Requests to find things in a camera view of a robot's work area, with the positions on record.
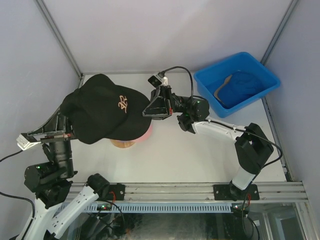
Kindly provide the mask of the black baseball cap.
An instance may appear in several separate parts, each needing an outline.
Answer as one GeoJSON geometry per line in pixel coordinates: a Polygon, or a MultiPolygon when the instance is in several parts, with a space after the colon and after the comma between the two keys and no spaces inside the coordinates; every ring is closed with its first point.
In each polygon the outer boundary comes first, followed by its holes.
{"type": "Polygon", "coordinates": [[[68,94],[60,111],[70,120],[75,138],[91,145],[101,139],[133,141],[141,137],[152,123],[142,115],[149,103],[143,93],[117,85],[100,73],[68,94]]]}

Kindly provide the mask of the pink baseball cap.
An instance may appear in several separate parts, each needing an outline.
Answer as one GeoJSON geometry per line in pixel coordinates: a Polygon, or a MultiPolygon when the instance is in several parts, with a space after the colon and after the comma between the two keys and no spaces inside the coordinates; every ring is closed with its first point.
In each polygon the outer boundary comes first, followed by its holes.
{"type": "Polygon", "coordinates": [[[148,130],[142,136],[140,136],[139,138],[134,139],[132,141],[135,142],[135,143],[141,143],[141,142],[147,140],[151,136],[152,130],[153,130],[153,126],[150,125],[148,130]]]}

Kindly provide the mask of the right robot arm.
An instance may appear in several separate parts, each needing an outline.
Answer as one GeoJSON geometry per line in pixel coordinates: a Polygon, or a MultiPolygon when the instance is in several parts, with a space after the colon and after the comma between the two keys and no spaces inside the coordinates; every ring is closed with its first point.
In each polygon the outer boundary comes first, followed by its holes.
{"type": "Polygon", "coordinates": [[[255,123],[236,126],[209,116],[209,103],[203,97],[178,96],[169,85],[158,85],[151,92],[150,103],[142,115],[153,120],[164,120],[178,113],[177,121],[184,132],[201,134],[232,142],[239,169],[228,184],[226,195],[236,201],[244,198],[248,189],[274,152],[261,127],[255,123]]]}

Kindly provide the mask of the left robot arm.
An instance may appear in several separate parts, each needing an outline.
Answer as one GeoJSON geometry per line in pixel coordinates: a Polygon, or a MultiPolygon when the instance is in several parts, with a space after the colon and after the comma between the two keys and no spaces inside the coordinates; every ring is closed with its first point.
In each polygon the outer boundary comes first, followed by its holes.
{"type": "Polygon", "coordinates": [[[58,240],[82,211],[96,200],[104,200],[110,193],[110,182],[96,173],[90,175],[80,193],[63,209],[72,187],[74,169],[71,140],[75,139],[71,122],[59,109],[38,129],[21,133],[18,147],[26,151],[42,145],[48,161],[28,166],[24,185],[35,194],[32,212],[16,240],[58,240]]]}

